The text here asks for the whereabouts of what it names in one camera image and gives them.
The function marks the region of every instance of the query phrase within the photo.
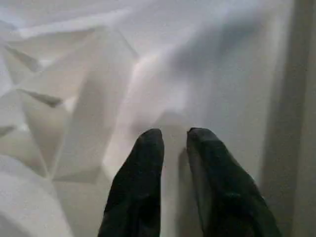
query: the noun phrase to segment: black glove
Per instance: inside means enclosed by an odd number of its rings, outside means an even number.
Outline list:
[[[163,156],[159,129],[139,136],[112,182],[98,237],[159,237]]]
[[[188,132],[187,152],[205,237],[280,237],[253,179],[208,129]]]

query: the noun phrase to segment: white cloth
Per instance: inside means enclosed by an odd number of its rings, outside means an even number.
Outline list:
[[[96,236],[112,178],[158,127],[161,236],[201,236],[186,131],[214,131],[260,183],[289,1],[57,2],[0,8],[1,234]]]

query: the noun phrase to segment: white fabric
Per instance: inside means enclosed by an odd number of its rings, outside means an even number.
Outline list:
[[[190,127],[213,130],[260,183],[289,1],[33,4],[0,8],[1,236],[96,236],[151,127],[165,142],[161,236],[201,236]]]

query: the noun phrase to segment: black latex glove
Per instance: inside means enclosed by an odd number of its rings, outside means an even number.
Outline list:
[[[208,129],[188,132],[187,152],[205,237],[280,237],[253,179]]]
[[[139,136],[112,182],[98,237],[159,237],[163,156],[159,129]]]

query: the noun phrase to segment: crumpled white sheet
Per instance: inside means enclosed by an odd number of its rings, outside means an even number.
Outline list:
[[[190,127],[218,134],[260,184],[289,1],[111,2],[7,11],[0,25],[1,236],[96,236],[112,178],[151,127],[165,142],[161,236],[201,236]]]

